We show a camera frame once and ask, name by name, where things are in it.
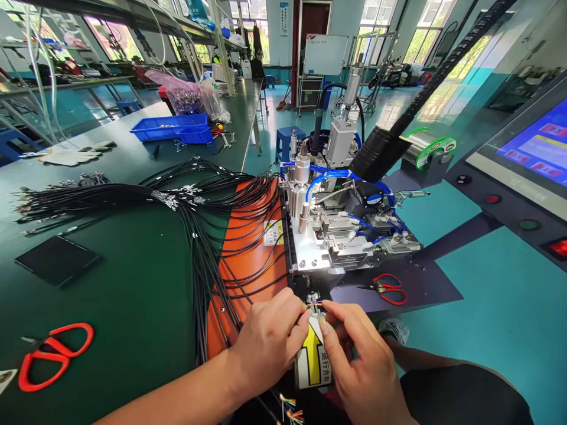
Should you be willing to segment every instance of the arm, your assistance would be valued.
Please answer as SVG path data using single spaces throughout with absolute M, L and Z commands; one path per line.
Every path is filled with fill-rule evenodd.
M 218 424 L 246 400 L 239 397 L 229 350 L 175 381 L 145 394 L 97 425 Z
M 364 310 L 327 300 L 323 307 L 328 312 L 320 322 L 323 344 L 353 424 L 418 425 L 403 398 L 394 355 Z M 358 358 L 353 356 L 353 346 Z
M 274 386 L 293 363 L 308 333 L 306 309 L 290 288 L 268 303 L 254 304 L 233 347 L 96 424 L 220 423 Z

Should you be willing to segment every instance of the yellow arrow label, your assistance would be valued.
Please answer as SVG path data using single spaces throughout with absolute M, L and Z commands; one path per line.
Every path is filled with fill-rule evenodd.
M 303 348 L 307 350 L 307 367 L 309 368 L 309 385 L 321 383 L 321 366 L 319 364 L 319 346 L 322 345 L 317 334 L 309 324 L 309 334 L 303 343 Z

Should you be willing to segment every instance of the person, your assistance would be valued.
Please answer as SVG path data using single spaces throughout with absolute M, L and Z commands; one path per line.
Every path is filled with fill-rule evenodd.
M 306 424 L 533 424 L 527 403 L 494 371 L 406 347 L 409 332 L 397 319 L 380 324 L 382 336 L 360 306 L 322 304 L 323 344 L 344 410 L 317 390 L 301 390 L 297 406 Z M 281 384 L 307 337 L 309 315 L 290 288 L 254 304 L 231 348 L 97 424 L 220 423 Z M 406 372 L 401 380 L 396 361 Z M 256 416 L 244 423 L 269 422 Z

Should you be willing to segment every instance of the blue screen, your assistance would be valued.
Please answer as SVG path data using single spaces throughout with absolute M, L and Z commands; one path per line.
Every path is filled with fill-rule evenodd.
M 567 186 L 567 100 L 559 103 L 496 153 Z

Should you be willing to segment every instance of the whiteboard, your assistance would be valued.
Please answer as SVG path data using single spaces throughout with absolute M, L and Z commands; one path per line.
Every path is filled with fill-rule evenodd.
M 307 34 L 303 70 L 307 75 L 340 75 L 348 37 Z

